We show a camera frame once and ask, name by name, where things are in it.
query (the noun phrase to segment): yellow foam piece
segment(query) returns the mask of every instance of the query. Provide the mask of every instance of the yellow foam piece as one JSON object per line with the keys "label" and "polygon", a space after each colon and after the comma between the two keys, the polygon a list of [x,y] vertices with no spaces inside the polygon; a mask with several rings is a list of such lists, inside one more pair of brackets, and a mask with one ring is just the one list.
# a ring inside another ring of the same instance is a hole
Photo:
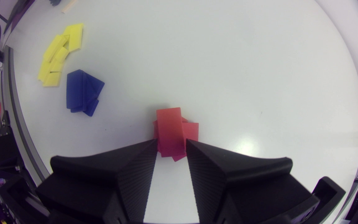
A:
{"label": "yellow foam piece", "polygon": [[81,48],[82,28],[84,24],[75,24],[70,28],[70,41],[68,42],[68,51],[72,52]]}
{"label": "yellow foam piece", "polygon": [[67,27],[64,29],[64,32],[63,32],[62,36],[70,35],[71,28],[74,27],[74,26],[75,26],[75,25],[69,25],[69,26],[67,26]]}
{"label": "yellow foam piece", "polygon": [[61,72],[52,72],[47,75],[46,81],[42,84],[43,87],[59,86]]}
{"label": "yellow foam piece", "polygon": [[64,63],[61,63],[54,58],[51,63],[51,72],[61,72],[63,70],[63,65]]}
{"label": "yellow foam piece", "polygon": [[38,72],[38,80],[45,82],[47,75],[51,72],[51,63],[48,61],[42,61],[41,68]]}
{"label": "yellow foam piece", "polygon": [[61,35],[56,35],[48,49],[44,53],[44,60],[51,61],[57,50],[59,50],[67,42],[67,38]]}
{"label": "yellow foam piece", "polygon": [[54,57],[54,59],[58,62],[61,62],[63,63],[64,60],[66,59],[68,55],[68,50],[64,47],[61,47],[57,52],[56,52],[56,55]]}

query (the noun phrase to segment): red block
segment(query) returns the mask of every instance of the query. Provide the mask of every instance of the red block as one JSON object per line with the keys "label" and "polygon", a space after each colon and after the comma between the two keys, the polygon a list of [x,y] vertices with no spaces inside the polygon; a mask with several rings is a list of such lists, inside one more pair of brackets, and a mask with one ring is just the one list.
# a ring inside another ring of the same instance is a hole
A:
{"label": "red block", "polygon": [[[185,146],[186,139],[198,141],[199,140],[199,124],[198,123],[182,123],[183,135],[185,136]],[[186,152],[184,155],[173,156],[172,159],[176,162],[180,159],[186,157]]]}
{"label": "red block", "polygon": [[186,152],[180,108],[157,110],[161,156],[182,156]]}

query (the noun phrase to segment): table surface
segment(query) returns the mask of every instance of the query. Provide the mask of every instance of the table surface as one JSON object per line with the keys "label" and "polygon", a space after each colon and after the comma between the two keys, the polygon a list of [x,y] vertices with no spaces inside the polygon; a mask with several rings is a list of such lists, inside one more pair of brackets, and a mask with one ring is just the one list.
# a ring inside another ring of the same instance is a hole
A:
{"label": "table surface", "polygon": [[[180,107],[200,142],[287,156],[312,191],[328,176],[349,191],[358,167],[358,77],[341,35],[313,0],[35,1],[9,37],[17,91],[37,151],[88,156],[152,138],[155,110]],[[84,23],[58,88],[37,80],[42,55]],[[104,81],[93,117],[66,109],[66,74]],[[338,205],[326,223],[341,208]],[[145,222],[197,222],[186,159],[157,157]]]}

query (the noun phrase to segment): blue block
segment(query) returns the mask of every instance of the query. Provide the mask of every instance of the blue block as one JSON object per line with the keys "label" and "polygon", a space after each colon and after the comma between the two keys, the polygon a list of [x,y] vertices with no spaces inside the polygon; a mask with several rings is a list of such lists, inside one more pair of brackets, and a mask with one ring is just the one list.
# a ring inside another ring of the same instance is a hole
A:
{"label": "blue block", "polygon": [[99,103],[97,98],[104,84],[82,70],[69,73],[67,75],[67,108],[71,113],[83,111],[88,116],[92,116]]}
{"label": "blue block", "polygon": [[94,99],[93,101],[91,101],[91,103],[87,105],[87,109],[86,111],[84,111],[84,113],[90,117],[93,116],[95,109],[98,106],[98,103],[98,99]]}
{"label": "blue block", "polygon": [[86,75],[82,70],[76,70],[67,75],[66,106],[68,109],[86,109],[85,101]]}
{"label": "blue block", "polygon": [[95,92],[96,92],[96,98],[98,98],[100,92],[102,91],[103,87],[104,87],[104,82],[100,81],[99,79],[93,77],[92,75],[89,75],[87,73],[85,73],[87,75],[87,79],[88,81],[91,83],[92,87],[94,88]]}

